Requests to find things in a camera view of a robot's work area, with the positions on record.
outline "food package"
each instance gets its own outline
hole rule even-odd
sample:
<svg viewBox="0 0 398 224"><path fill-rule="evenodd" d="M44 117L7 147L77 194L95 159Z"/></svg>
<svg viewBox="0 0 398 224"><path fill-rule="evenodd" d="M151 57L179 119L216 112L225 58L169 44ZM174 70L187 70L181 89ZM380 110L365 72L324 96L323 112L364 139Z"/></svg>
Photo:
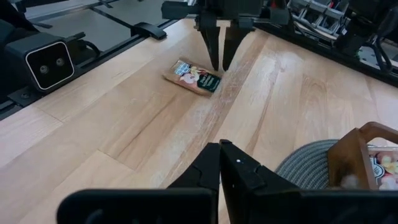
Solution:
<svg viewBox="0 0 398 224"><path fill-rule="evenodd" d="M163 76L195 93L210 96L221 82L221 77L215 74L187 59L180 59Z"/></svg>
<svg viewBox="0 0 398 224"><path fill-rule="evenodd" d="M398 147L369 146L368 149L379 190L398 190Z"/></svg>

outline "food items in basket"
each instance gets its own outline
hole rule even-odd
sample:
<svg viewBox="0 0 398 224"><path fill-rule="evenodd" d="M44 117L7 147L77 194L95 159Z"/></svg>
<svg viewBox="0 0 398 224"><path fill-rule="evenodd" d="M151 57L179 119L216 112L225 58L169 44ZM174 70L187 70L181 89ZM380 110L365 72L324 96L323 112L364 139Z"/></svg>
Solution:
<svg viewBox="0 0 398 224"><path fill-rule="evenodd" d="M398 190L398 148L369 147L369 156L380 190Z"/></svg>

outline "wooden crate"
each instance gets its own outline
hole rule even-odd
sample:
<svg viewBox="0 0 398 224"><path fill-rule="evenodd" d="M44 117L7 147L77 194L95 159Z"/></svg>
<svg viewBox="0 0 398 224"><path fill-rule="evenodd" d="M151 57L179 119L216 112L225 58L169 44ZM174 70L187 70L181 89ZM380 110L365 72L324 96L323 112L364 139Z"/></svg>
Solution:
<svg viewBox="0 0 398 224"><path fill-rule="evenodd" d="M354 128L328 151L329 185L340 186L341 179L354 174L361 189L378 190L373 168L369 160L368 142L384 138L398 144L398 131L377 122Z"/></svg>

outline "wood grain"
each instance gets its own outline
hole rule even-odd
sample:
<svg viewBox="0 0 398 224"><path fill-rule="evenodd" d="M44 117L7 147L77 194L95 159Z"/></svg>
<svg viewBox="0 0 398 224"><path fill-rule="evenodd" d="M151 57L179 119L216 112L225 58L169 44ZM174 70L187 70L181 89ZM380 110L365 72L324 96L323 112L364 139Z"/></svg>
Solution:
<svg viewBox="0 0 398 224"><path fill-rule="evenodd" d="M109 63L96 67L91 72L37 101L34 105L61 121L79 114L100 96L150 62L158 54L174 46L194 32L191 20L182 20L165 29L168 37L160 42L147 39L139 45L112 58Z"/></svg>
<svg viewBox="0 0 398 224"><path fill-rule="evenodd" d="M53 223L59 201L86 187L166 187L221 138L275 169L365 122L398 128L398 89L260 30L212 97L168 82L180 57L211 68L192 27L180 21L166 40L147 39L0 123L11 136L0 137L0 223ZM222 195L219 211L228 223Z"/></svg>
<svg viewBox="0 0 398 224"><path fill-rule="evenodd" d="M32 209L20 223L54 223L61 201L69 194L87 188L129 188L134 172L102 152L96 151L73 171L49 196Z"/></svg>
<svg viewBox="0 0 398 224"><path fill-rule="evenodd" d="M0 122L0 167L59 128L62 122L30 106Z"/></svg>

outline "gray round mat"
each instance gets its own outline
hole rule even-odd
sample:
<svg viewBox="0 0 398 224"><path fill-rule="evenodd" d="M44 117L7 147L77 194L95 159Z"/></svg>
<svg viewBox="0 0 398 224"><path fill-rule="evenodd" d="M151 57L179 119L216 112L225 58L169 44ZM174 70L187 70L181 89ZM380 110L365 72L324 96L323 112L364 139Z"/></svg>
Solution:
<svg viewBox="0 0 398 224"><path fill-rule="evenodd" d="M329 183L327 150L338 140L307 144L282 161L275 173L301 189L324 189Z"/></svg>

